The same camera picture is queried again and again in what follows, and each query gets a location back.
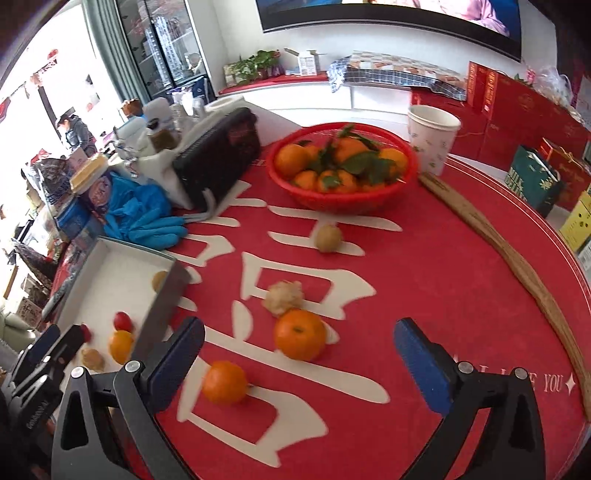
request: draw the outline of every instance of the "checkered cloth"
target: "checkered cloth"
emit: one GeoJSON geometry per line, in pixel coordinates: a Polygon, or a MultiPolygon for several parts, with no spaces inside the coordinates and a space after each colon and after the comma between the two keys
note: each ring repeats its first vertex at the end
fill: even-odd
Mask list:
{"type": "Polygon", "coordinates": [[[466,81],[460,74],[403,57],[353,52],[349,57],[334,61],[329,66],[327,74],[333,93],[342,85],[380,83],[402,87],[426,87],[449,98],[466,100],[466,81]]]}

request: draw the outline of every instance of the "person on tv screen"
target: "person on tv screen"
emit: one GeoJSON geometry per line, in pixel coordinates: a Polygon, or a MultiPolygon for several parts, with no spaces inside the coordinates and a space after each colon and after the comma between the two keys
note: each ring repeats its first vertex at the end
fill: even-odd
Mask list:
{"type": "Polygon", "coordinates": [[[497,18],[490,0],[369,0],[369,3],[430,10],[461,18],[509,36],[509,29],[497,18]]]}

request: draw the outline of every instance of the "jar lid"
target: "jar lid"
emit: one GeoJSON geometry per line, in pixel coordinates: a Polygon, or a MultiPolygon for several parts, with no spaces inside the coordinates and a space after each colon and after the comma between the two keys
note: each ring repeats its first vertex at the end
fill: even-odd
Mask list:
{"type": "Polygon", "coordinates": [[[150,120],[148,122],[148,124],[146,125],[146,127],[148,127],[150,130],[155,130],[156,128],[158,128],[158,119],[157,118],[153,118],[152,120],[150,120]]]}

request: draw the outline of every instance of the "green gift bag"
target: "green gift bag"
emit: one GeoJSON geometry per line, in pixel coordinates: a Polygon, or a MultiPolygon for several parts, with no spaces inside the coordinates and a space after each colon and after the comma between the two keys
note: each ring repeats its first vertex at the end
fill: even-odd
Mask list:
{"type": "Polygon", "coordinates": [[[560,173],[542,160],[538,152],[523,146],[515,153],[505,184],[544,218],[564,187],[560,173]]]}

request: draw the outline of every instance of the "fruit bowl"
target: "fruit bowl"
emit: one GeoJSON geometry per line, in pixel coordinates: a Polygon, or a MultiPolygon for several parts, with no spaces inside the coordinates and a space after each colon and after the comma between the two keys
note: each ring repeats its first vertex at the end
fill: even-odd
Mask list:
{"type": "Polygon", "coordinates": [[[323,148],[329,139],[334,138],[336,134],[350,123],[335,122],[330,124],[313,125],[298,130],[276,142],[269,150],[265,159],[267,172],[271,179],[281,188],[286,190],[297,202],[312,210],[321,212],[336,213],[340,215],[360,215],[367,213],[382,206],[386,201],[400,192],[410,181],[413,181],[417,175],[418,160],[417,155],[399,136],[374,127],[373,125],[355,124],[352,132],[363,135],[370,140],[379,142],[385,148],[397,148],[408,157],[408,168],[402,177],[393,184],[388,185],[381,190],[373,192],[356,193],[320,193],[311,190],[303,190],[287,180],[284,180],[275,168],[274,158],[279,150],[287,144],[298,143],[304,140],[323,148]]]}

